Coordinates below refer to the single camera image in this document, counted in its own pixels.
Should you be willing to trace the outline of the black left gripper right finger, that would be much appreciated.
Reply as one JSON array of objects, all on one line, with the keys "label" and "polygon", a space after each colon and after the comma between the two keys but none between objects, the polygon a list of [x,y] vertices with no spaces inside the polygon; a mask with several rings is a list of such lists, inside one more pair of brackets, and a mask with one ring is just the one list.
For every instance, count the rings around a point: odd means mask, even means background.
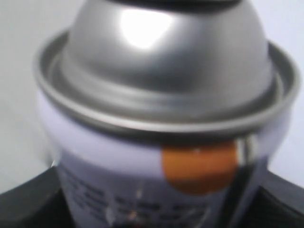
[{"label": "black left gripper right finger", "polygon": [[229,228],[302,228],[304,189],[266,170],[249,166],[228,192]]}]

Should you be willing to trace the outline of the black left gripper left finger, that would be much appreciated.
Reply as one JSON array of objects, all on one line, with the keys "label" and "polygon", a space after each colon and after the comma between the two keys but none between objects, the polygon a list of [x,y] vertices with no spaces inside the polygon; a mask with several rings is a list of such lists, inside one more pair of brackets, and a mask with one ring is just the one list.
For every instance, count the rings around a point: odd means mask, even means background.
[{"label": "black left gripper left finger", "polygon": [[74,228],[55,168],[0,195],[2,228]]}]

